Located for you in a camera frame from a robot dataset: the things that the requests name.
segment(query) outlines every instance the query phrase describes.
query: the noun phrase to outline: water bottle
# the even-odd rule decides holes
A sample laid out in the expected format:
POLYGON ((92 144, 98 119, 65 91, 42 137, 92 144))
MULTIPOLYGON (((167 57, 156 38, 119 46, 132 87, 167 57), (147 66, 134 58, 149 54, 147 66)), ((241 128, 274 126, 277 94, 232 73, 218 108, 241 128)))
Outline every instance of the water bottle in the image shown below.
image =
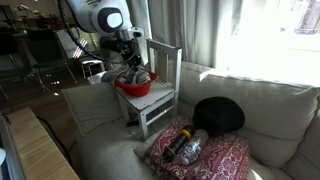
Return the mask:
POLYGON ((198 129, 190 141, 185 145, 182 153, 182 164, 188 165, 197 160, 201 148, 204 147, 208 140, 208 133, 203 129, 198 129))

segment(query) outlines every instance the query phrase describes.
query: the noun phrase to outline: beige couch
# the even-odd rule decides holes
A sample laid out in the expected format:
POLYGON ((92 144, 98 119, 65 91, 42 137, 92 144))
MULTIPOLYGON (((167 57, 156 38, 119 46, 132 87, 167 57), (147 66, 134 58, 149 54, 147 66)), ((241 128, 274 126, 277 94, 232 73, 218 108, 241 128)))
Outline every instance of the beige couch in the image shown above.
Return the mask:
MULTIPOLYGON (((101 83, 63 92, 80 129, 85 129, 77 142, 88 179, 157 179, 133 149, 141 156, 168 120, 152 125, 154 134, 142 142, 139 127, 126 127, 117 114, 120 108, 112 85, 101 83)), ((200 100, 228 97, 246 116, 244 127, 234 133, 249 140, 248 179, 313 180, 320 178, 319 95, 320 89, 315 87, 240 78, 183 62, 179 113, 192 119, 200 100)))

